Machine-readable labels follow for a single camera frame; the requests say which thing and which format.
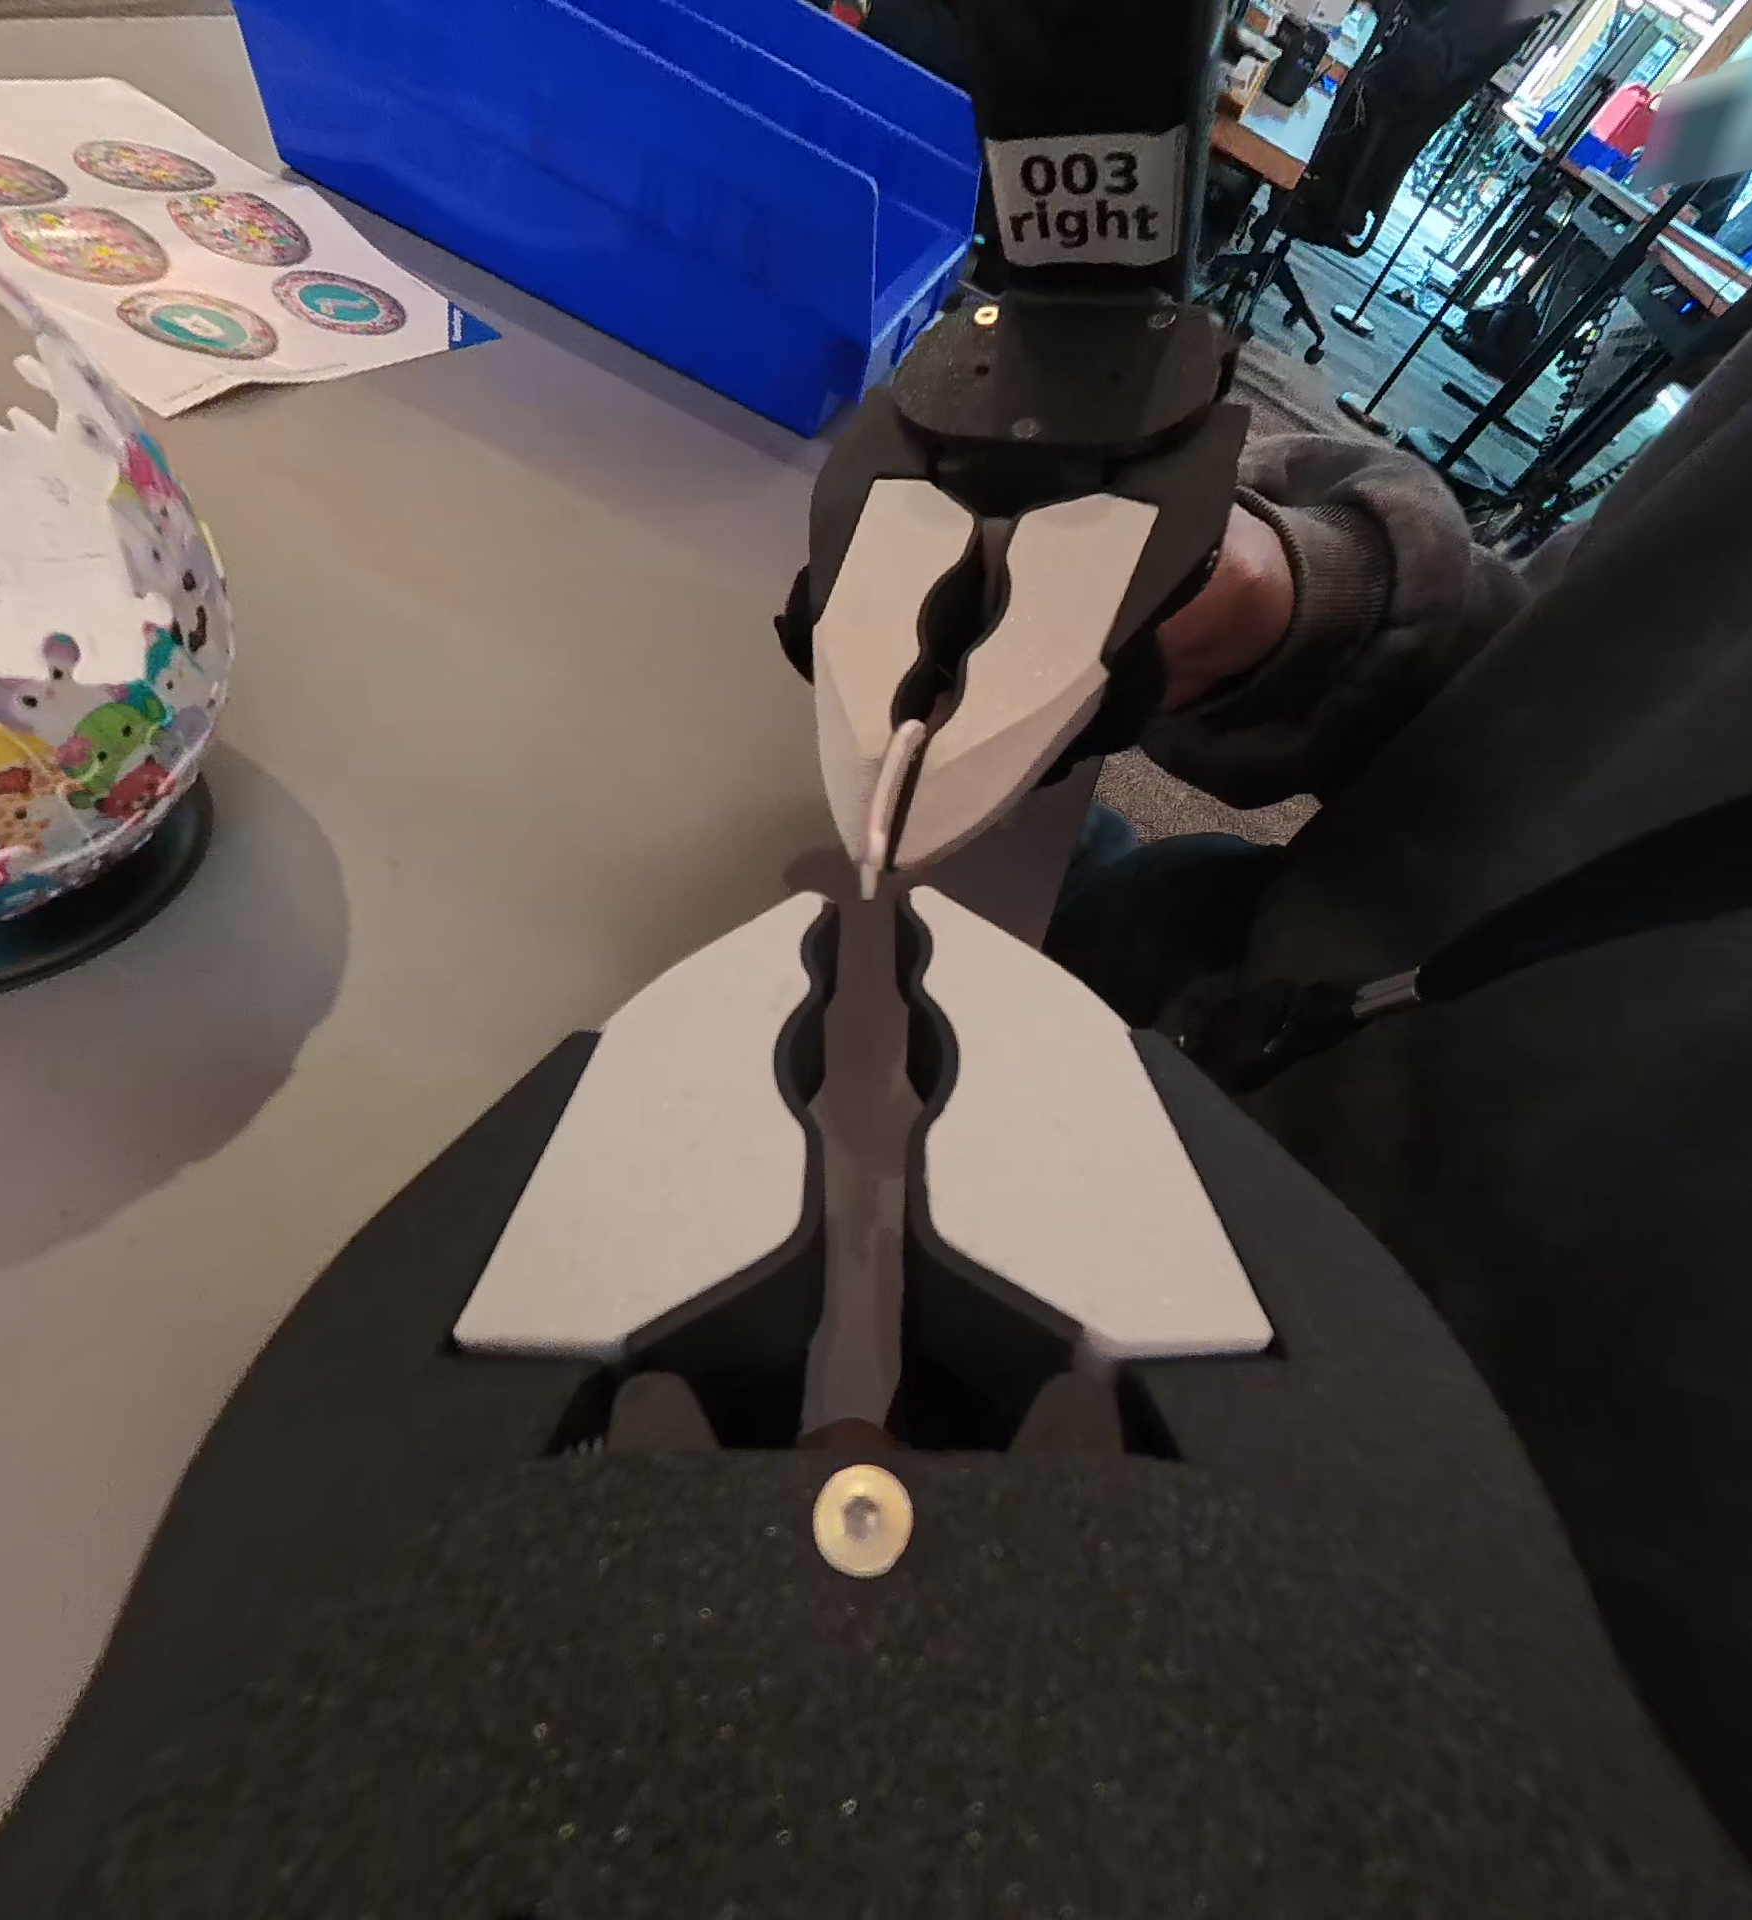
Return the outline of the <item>black tripod stand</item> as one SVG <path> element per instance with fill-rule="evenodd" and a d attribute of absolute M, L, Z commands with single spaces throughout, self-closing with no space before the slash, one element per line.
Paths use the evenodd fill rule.
<path fill-rule="evenodd" d="M 1499 175 L 1462 140 L 1428 181 L 1373 285 L 1332 321 L 1362 332 L 1369 308 L 1394 300 L 1417 315 L 1409 341 L 1369 395 L 1344 390 L 1338 411 L 1385 435 L 1378 405 L 1415 355 L 1444 335 L 1480 371 L 1510 373 L 1580 300 L 1655 206 L 1593 167 L 1552 155 L 1504 125 L 1511 173 Z"/>

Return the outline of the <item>person's dark clothing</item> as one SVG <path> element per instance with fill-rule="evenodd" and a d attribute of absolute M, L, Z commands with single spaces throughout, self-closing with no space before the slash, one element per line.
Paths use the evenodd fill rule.
<path fill-rule="evenodd" d="M 1043 946 L 1439 1309 L 1752 1864 L 1752 331 L 1493 554 L 1530 603 L 1283 847 L 1084 851 Z"/>

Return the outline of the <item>black office chair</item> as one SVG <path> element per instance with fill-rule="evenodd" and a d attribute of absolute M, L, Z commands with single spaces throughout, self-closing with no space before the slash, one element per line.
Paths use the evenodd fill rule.
<path fill-rule="evenodd" d="M 1270 188 L 1268 206 L 1247 226 L 1247 241 L 1219 251 L 1207 268 L 1205 297 L 1242 337 L 1252 335 L 1256 305 L 1268 293 L 1283 300 L 1282 323 L 1303 324 L 1303 359 L 1321 365 L 1326 337 L 1293 263 L 1301 245 L 1344 256 L 1369 249 L 1414 157 L 1428 143 L 1439 101 L 1450 40 L 1446 3 L 1385 3 L 1354 69 L 1338 83 L 1328 119 L 1303 178 Z"/>

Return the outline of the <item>person's right forearm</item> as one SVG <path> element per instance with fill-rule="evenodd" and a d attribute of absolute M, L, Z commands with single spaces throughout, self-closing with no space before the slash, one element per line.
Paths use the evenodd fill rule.
<path fill-rule="evenodd" d="M 1234 809 L 1332 798 L 1534 596 L 1415 456 L 1323 434 L 1247 439 L 1234 505 L 1278 535 L 1294 615 L 1275 651 L 1150 714 L 1142 751 Z"/>

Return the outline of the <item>single white puzzle piece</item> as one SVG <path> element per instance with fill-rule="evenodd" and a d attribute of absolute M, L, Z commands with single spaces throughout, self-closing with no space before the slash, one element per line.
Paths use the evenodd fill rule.
<path fill-rule="evenodd" d="M 875 778 L 863 809 L 860 834 L 855 847 L 856 888 L 863 901 L 877 898 L 880 876 L 888 872 L 906 809 L 914 770 L 929 738 L 927 722 L 908 717 L 898 722 L 875 761 Z"/>

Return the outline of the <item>blue plastic bin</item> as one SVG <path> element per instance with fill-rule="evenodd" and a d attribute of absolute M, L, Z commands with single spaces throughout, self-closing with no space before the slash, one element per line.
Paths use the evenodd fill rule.
<path fill-rule="evenodd" d="M 960 278 L 970 101 L 798 2 L 240 2 L 300 175 L 795 434 Z"/>

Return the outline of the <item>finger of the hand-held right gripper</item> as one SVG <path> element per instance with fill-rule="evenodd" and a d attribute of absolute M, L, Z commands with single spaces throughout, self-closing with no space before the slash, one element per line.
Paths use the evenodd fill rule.
<path fill-rule="evenodd" d="M 914 767 L 890 867 L 919 871 L 996 824 L 1101 707 L 1102 654 L 1156 507 L 1073 497 L 1021 516 L 1004 548 L 996 624 L 960 660 L 960 689 Z"/>
<path fill-rule="evenodd" d="M 852 864 L 888 731 L 908 717 L 934 730 L 979 589 L 973 514 L 927 480 L 872 482 L 813 635 L 818 764 Z"/>

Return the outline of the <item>black round ball stand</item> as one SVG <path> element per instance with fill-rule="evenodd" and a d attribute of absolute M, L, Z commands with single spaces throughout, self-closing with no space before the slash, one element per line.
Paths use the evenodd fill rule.
<path fill-rule="evenodd" d="M 0 994 L 72 972 L 138 934 L 192 885 L 213 826 L 210 781 L 196 778 L 134 851 L 81 885 L 0 917 Z"/>

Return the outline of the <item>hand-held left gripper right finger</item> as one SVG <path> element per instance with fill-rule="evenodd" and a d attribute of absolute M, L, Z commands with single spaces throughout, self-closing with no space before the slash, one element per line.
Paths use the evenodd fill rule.
<path fill-rule="evenodd" d="M 1179 1131 L 1187 1065 L 971 908 L 894 908 L 912 1118 L 901 1374 L 919 1448 L 998 1450 L 1051 1380 L 1262 1359 L 1275 1330 Z"/>

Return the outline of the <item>printed instruction sheet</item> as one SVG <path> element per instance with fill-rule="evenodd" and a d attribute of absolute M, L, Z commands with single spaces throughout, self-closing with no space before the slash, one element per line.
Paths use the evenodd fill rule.
<path fill-rule="evenodd" d="M 500 332 L 115 78 L 0 81 L 0 291 L 149 414 L 475 349 Z"/>

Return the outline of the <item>colourful puzzle ball shell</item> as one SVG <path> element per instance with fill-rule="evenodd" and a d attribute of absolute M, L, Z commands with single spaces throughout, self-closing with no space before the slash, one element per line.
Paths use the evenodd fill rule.
<path fill-rule="evenodd" d="M 202 778 L 237 639 L 223 562 L 134 404 L 22 295 L 0 420 L 0 917 L 97 876 Z"/>

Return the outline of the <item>person's right hand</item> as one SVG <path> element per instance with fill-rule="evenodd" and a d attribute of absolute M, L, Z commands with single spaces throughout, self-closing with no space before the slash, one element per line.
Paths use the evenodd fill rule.
<path fill-rule="evenodd" d="M 1154 626 L 1159 711 L 1187 707 L 1268 660 L 1294 615 L 1294 577 L 1275 530 L 1242 504 L 1193 599 Z"/>

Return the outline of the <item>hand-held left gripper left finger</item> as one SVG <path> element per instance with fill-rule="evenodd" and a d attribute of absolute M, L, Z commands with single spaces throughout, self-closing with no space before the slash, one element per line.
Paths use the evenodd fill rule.
<path fill-rule="evenodd" d="M 726 1445 L 795 1439 L 825 1305 L 813 1103 L 838 946 L 837 904 L 796 893 L 622 1002 L 592 1035 L 455 1350 L 671 1375 Z"/>

